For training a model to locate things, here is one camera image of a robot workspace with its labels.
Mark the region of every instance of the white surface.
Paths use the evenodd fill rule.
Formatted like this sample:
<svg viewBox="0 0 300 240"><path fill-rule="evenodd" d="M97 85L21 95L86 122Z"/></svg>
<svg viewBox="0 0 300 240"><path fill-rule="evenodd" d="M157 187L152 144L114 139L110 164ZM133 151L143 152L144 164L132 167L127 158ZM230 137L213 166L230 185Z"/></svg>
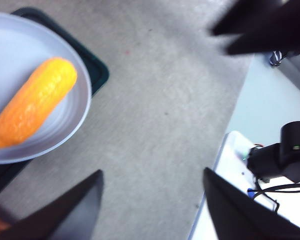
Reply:
<svg viewBox="0 0 300 240"><path fill-rule="evenodd" d="M253 143L242 134L237 131L230 132L225 136L214 166L214 171L218 175L245 194L247 194L248 188L255 188L254 177L243 161L251 147L253 147ZM290 183L292 182L285 177L278 177L272 179L268 184L261 185L261 188L265 189ZM268 195L280 203L278 214L300 227L300 193L269 193ZM274 204L263 196L258 196L255 201L271 210L274 209ZM218 239L205 199L203 199L199 218L191 239Z"/></svg>
<svg viewBox="0 0 300 240"><path fill-rule="evenodd" d="M281 127L293 121L300 121L300 90L264 55L255 55L226 132L239 131L268 146L278 143Z"/></svg>
<svg viewBox="0 0 300 240"><path fill-rule="evenodd" d="M33 21L0 13L0 112L33 70L54 56L73 63L77 82L32 137L20 145L0 149L0 164L38 157L64 143L82 124L91 101L90 77L71 46Z"/></svg>

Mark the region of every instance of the green led light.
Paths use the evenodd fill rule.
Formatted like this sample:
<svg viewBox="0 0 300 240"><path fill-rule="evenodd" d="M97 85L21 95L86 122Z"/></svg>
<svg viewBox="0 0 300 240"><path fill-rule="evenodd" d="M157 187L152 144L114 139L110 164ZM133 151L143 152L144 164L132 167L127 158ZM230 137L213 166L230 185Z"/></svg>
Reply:
<svg viewBox="0 0 300 240"><path fill-rule="evenodd" d="M298 151L298 150L300 150L300 145L294 145L294 146L292 147L292 149L293 149L294 151Z"/></svg>

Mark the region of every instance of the floor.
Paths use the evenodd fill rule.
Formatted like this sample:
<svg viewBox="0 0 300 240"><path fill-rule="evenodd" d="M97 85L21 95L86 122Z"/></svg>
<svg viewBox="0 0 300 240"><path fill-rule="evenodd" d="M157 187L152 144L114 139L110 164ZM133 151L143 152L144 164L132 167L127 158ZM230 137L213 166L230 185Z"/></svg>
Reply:
<svg viewBox="0 0 300 240"><path fill-rule="evenodd" d="M45 11L110 71L79 131L32 161L0 205L23 218L102 169L92 239L187 239L251 60L225 56L229 39L208 32L232 2L0 0L0 12Z"/></svg>

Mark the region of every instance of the white plate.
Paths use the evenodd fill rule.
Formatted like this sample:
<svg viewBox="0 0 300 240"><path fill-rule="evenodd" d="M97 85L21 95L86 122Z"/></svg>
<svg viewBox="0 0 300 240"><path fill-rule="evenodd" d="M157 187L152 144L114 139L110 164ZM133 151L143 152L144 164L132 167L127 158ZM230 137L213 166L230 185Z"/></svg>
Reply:
<svg viewBox="0 0 300 240"><path fill-rule="evenodd" d="M30 74L55 56L73 63L77 82L33 136L20 145L0 149L0 164L29 160L60 146L83 123L91 101L86 66L66 41L31 20L0 13L0 112Z"/></svg>

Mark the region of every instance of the tray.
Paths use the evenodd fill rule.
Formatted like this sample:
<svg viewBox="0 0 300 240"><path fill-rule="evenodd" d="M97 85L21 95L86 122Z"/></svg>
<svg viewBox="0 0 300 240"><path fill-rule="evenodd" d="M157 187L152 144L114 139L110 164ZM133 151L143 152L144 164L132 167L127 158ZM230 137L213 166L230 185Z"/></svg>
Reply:
<svg viewBox="0 0 300 240"><path fill-rule="evenodd" d="M92 97L106 83L109 78L109 71L106 65L48 15L33 7L23 7L11 14L30 19L44 25L61 36L74 48L74 50L76 50L88 70L91 79ZM0 165L0 192L32 160L33 159L18 163Z"/></svg>

